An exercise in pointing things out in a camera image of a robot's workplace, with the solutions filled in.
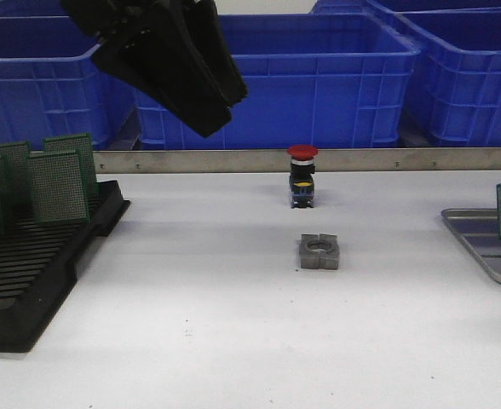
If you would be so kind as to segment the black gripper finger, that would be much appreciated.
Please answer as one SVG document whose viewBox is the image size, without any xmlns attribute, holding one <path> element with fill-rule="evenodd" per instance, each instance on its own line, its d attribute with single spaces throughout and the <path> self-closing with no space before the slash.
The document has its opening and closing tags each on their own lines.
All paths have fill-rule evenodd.
<svg viewBox="0 0 501 409">
<path fill-rule="evenodd" d="M 159 102 L 203 137 L 232 115 L 193 45 L 182 1 L 94 1 L 92 61 L 105 73 Z"/>
<path fill-rule="evenodd" d="M 248 89 L 228 48 L 214 1 L 182 1 L 190 37 L 202 55 L 220 94 L 229 107 L 241 102 Z"/>
</svg>

